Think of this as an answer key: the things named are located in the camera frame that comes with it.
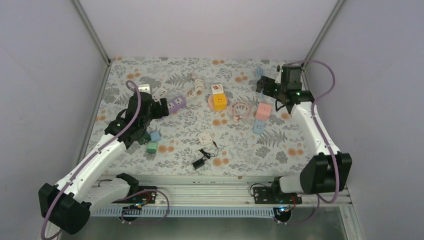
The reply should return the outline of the blue cube socket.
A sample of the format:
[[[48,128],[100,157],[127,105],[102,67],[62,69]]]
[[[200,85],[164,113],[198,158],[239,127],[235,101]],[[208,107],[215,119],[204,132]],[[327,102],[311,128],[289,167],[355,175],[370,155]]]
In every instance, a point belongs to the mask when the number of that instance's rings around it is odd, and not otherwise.
[[[157,143],[162,139],[161,134],[158,131],[153,131],[149,135],[150,135],[150,141],[154,143]]]

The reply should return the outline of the pink cube socket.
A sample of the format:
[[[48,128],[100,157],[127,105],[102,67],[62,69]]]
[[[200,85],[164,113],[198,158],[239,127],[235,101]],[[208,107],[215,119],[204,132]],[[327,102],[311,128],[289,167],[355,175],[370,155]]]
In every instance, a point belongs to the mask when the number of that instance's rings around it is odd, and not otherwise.
[[[261,102],[257,106],[255,118],[257,120],[261,120],[261,121],[266,122],[270,118],[271,113],[272,113],[272,106],[269,105],[269,104]]]

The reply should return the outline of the dark green cube socket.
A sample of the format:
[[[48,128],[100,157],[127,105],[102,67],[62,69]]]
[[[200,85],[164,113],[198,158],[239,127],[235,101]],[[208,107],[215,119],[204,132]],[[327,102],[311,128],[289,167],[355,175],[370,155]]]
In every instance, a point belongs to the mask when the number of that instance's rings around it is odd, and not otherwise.
[[[151,141],[151,136],[148,132],[145,132],[142,137],[137,141],[140,145],[148,144]]]

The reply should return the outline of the white cube socket with sticker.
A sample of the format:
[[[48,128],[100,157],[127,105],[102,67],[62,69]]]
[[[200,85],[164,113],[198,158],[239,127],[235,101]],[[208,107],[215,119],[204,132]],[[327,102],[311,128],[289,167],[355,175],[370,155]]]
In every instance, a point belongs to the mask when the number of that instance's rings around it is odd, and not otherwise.
[[[223,94],[224,93],[223,85],[222,84],[211,85],[211,92],[212,92],[213,95]]]

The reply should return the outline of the yellow cube socket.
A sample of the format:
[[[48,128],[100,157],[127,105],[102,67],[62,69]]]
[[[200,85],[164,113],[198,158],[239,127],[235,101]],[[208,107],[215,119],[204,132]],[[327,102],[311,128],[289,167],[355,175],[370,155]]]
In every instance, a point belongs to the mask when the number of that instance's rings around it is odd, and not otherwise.
[[[214,111],[224,111],[227,108],[228,100],[224,93],[212,95],[212,105]]]

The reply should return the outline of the black power adapter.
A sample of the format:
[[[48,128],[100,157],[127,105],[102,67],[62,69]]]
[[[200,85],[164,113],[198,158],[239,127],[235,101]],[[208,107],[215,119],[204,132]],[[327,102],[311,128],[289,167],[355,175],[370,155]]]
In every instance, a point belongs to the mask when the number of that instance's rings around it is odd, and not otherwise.
[[[210,153],[205,151],[203,148],[199,149],[198,151],[202,154],[202,157],[197,159],[196,161],[194,161],[192,163],[192,166],[195,170],[198,170],[199,168],[203,167],[205,165],[206,160],[209,160],[211,158],[214,158],[218,155],[219,153],[219,147],[217,145],[217,143],[215,141],[212,142],[213,145],[216,148],[216,153]]]

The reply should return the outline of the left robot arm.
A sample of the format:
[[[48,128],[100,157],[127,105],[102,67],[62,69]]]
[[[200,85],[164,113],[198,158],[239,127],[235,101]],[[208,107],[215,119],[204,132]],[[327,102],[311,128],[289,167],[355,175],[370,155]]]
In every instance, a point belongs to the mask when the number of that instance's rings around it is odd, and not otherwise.
[[[169,115],[166,98],[154,100],[148,92],[135,92],[126,109],[111,121],[92,151],[65,177],[38,191],[41,216],[60,231],[79,232],[92,213],[113,203],[134,202],[145,191],[127,173],[118,174],[97,188],[93,184],[106,167],[146,134],[152,120]]]

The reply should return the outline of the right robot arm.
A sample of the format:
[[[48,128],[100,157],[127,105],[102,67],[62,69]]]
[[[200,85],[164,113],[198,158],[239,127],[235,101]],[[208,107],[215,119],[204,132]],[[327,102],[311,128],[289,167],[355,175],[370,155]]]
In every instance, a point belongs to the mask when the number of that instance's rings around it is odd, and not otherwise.
[[[277,204],[289,204],[296,201],[298,193],[304,193],[331,204],[346,185],[352,158],[333,142],[319,116],[317,99],[302,88],[301,66],[282,65],[277,69],[276,79],[259,78],[256,92],[282,103],[297,122],[311,159],[299,175],[275,177],[268,188],[269,196]]]

